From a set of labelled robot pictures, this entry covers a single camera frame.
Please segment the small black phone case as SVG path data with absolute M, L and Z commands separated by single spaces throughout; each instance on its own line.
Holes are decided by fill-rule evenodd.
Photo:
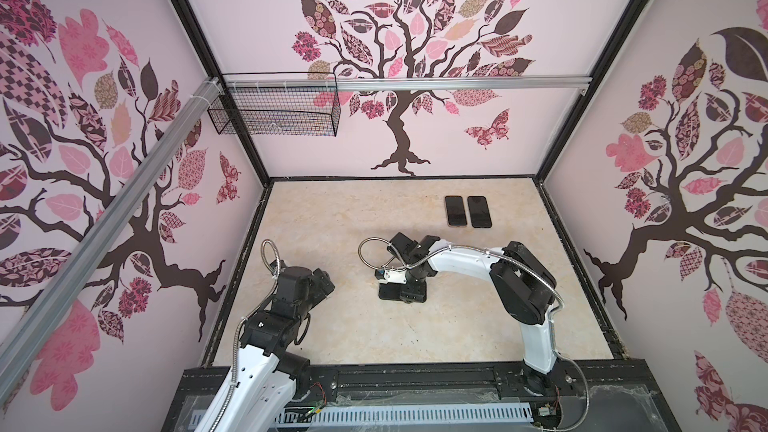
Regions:
M 400 301 L 400 284 L 380 284 L 378 298 L 383 301 Z

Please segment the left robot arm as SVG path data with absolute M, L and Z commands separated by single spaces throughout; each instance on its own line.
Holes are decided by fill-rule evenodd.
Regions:
M 310 361 L 288 348 L 303 340 L 312 309 L 334 290 L 321 269 L 290 266 L 276 275 L 274 290 L 238 326 L 230 370 L 198 431 L 267 431 L 308 392 Z

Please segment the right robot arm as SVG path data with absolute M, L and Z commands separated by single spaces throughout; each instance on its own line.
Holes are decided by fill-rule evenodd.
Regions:
M 404 303 L 427 300 L 427 280 L 452 272 L 491 283 L 509 316 L 521 330 L 522 384 L 543 396 L 554 389 L 551 374 L 558 361 L 552 315 L 562 308 L 557 281 L 520 242 L 501 248 L 457 245 L 437 236 L 416 242 L 402 233 L 386 247 L 391 258 L 374 268 L 379 298 Z

